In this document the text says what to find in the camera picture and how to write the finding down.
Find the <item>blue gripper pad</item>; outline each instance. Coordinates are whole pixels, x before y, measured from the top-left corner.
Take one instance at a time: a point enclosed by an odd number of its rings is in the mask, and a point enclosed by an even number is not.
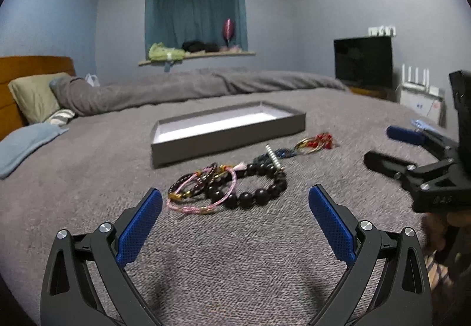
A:
[[[320,225],[324,236],[339,261],[347,266],[355,262],[353,235],[347,229],[323,192],[313,186],[309,191],[309,207]]]
[[[119,238],[116,262],[121,269],[124,269],[126,264],[136,260],[161,211],[162,195],[157,189],[154,189]]]
[[[390,139],[412,145],[423,145],[425,141],[425,137],[422,132],[416,132],[414,130],[401,127],[389,127],[386,129],[386,135]]]

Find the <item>green cloth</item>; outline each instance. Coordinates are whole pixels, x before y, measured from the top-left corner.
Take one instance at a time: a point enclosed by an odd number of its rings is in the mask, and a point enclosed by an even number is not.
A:
[[[185,54],[183,50],[164,47],[163,43],[154,43],[149,50],[149,59],[153,62],[174,62],[183,60]]]

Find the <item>striped pillow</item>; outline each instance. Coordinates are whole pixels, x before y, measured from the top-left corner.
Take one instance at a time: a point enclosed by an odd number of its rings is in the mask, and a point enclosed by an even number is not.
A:
[[[59,109],[56,113],[52,114],[46,120],[46,123],[58,125],[60,127],[64,126],[75,116],[74,112],[70,109]]]

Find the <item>cardboard box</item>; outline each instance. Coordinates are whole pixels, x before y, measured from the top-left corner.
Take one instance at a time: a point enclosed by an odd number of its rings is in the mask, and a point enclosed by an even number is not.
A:
[[[306,114],[258,101],[163,119],[151,131],[154,168],[306,129]]]

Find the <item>bracelet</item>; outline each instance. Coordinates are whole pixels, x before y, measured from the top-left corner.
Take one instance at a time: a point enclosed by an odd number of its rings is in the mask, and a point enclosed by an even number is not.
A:
[[[207,172],[207,169],[211,170],[212,168],[211,167],[210,168],[205,168],[203,171]],[[236,182],[237,182],[237,175],[236,175],[236,172],[234,171],[234,169],[232,167],[230,167],[228,165],[222,165],[220,167],[220,170],[221,170],[221,172],[227,171],[228,173],[230,173],[230,175],[232,177],[232,182],[231,182],[231,186],[230,186],[229,190],[218,201],[215,201],[211,205],[203,206],[201,208],[197,208],[197,207],[194,207],[194,206],[180,207],[180,206],[175,205],[172,202],[171,194],[169,194],[169,198],[167,199],[167,207],[169,209],[173,210],[173,211],[178,211],[178,212],[181,212],[181,213],[184,213],[184,214],[210,214],[210,213],[214,213],[214,210],[216,209],[216,207],[218,207],[223,202],[225,202],[227,200],[227,198],[232,194],[232,192],[234,191],[234,188],[236,187]],[[193,173],[187,180],[182,182],[182,184],[176,189],[175,192],[172,192],[172,193],[175,196],[180,195],[180,197],[182,197],[182,195],[180,194],[180,191],[186,185],[188,185],[190,182],[192,182],[193,180],[195,180],[199,176],[200,176],[199,172]]]
[[[299,141],[293,148],[279,148],[274,151],[274,154],[279,159],[289,159],[299,155],[318,152],[322,149],[332,149],[334,146],[336,146],[336,143],[332,135],[328,132],[323,132],[313,138],[305,138]],[[259,164],[269,160],[269,154],[264,153],[253,159],[253,164]]]
[[[213,179],[213,176],[216,173],[217,168],[218,168],[218,165],[216,163],[213,163],[201,171],[196,171],[195,173],[188,173],[186,175],[183,175],[169,188],[168,190],[169,198],[174,201],[180,201],[183,198],[190,198],[190,197],[198,196],[204,191],[204,189],[206,189],[209,181]],[[196,174],[195,186],[184,193],[176,192],[178,187],[181,186],[185,181],[187,181],[193,174]]]
[[[268,176],[273,179],[273,183],[268,189],[259,188],[254,193],[243,192],[239,196],[232,193],[224,201],[224,206],[229,209],[235,209],[240,206],[244,209],[251,208],[254,204],[259,206],[266,205],[270,200],[274,200],[280,196],[280,194],[286,191],[288,183],[286,180],[286,173],[277,159],[275,153],[272,151],[269,145],[267,145],[268,156],[272,160],[273,164],[259,163],[245,165],[243,163],[237,165],[235,168],[239,168],[238,178],[244,178],[245,176]],[[224,179],[213,180],[207,190],[208,197],[214,200],[221,196],[220,187],[224,183],[228,182],[229,176],[225,176]]]

